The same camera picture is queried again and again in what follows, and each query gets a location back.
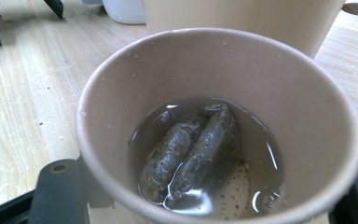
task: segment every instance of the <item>wooden surface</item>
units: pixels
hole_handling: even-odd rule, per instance
[[[0,1],[0,204],[33,189],[46,164],[78,157],[82,88],[107,57],[147,36],[144,25],[115,23],[102,7],[62,2],[61,21],[43,0]],[[315,61],[358,107],[358,16],[340,12]]]

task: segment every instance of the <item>water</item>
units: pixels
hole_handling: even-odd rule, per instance
[[[147,116],[130,140],[129,164],[139,164],[130,168],[134,179],[139,179],[151,152],[177,120],[199,106],[214,103],[225,103],[230,108],[240,131],[244,160],[237,161],[222,188],[213,193],[192,189],[181,206],[166,208],[217,219],[257,217],[279,211],[284,205],[284,170],[278,144],[255,115],[226,100],[196,98],[170,102]]]

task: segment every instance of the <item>cup rim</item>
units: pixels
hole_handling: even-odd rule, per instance
[[[289,208],[285,211],[276,214],[270,214],[264,217],[253,217],[239,220],[224,221],[180,215],[167,211],[163,208],[157,207],[145,201],[138,195],[135,195],[128,189],[124,188],[124,186],[122,186],[119,182],[112,178],[112,176],[103,168],[101,163],[98,161],[97,155],[94,153],[90,145],[90,136],[85,130],[85,118],[82,115],[82,111],[86,109],[86,105],[89,101],[90,95],[92,94],[90,92],[92,86],[97,82],[98,79],[100,79],[100,75],[105,69],[105,67],[108,66],[120,55],[125,55],[129,49],[134,49],[138,45],[144,42],[150,42],[160,36],[185,35],[187,33],[223,33],[226,35],[241,35],[247,39],[261,41],[265,44],[273,45],[284,51],[294,54],[297,58],[299,58],[302,62],[306,63],[308,66],[316,68],[321,76],[326,77],[326,80],[330,82],[330,85],[332,87],[336,88],[342,98],[341,100],[347,106],[348,113],[352,117],[351,122],[354,133],[353,141],[351,141],[351,148],[353,148],[353,150],[351,150],[348,153],[347,158],[345,158],[346,165],[342,167],[342,169],[339,171],[339,174],[335,176],[335,178],[330,182],[329,185],[324,187],[320,192],[318,192],[318,194],[309,198],[306,202],[294,208]],[[337,83],[337,81],[331,75],[327,74],[316,62],[314,62],[311,58],[309,58],[297,49],[294,49],[268,37],[225,28],[190,28],[161,32],[139,39],[124,47],[123,49],[118,50],[94,71],[94,73],[89,78],[89,81],[86,83],[84,90],[81,93],[76,109],[76,138],[80,146],[81,154],[83,155],[83,158],[88,165],[91,173],[96,177],[97,181],[106,190],[106,192],[112,198],[129,208],[132,212],[142,217],[150,218],[161,223],[223,224],[229,222],[232,224],[243,224],[244,220],[246,221],[246,223],[249,224],[299,223],[302,221],[311,220],[313,217],[318,216],[321,213],[331,209],[339,201],[339,199],[349,190],[349,187],[352,185],[356,176],[358,175],[358,112],[355,108],[355,105],[351,101],[350,96]]]

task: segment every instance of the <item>wood grain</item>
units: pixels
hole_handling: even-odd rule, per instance
[[[63,3],[59,20],[42,0],[0,1],[0,204],[33,189],[46,164],[78,157],[75,111],[86,81],[147,36],[145,26],[118,24],[100,6]],[[315,61],[358,108],[358,16],[340,12]]]

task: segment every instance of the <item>white container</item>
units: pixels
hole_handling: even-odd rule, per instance
[[[124,24],[144,24],[142,0],[103,0],[103,6],[112,20]]]
[[[314,57],[345,0],[143,0],[151,33],[220,27],[264,35]]]

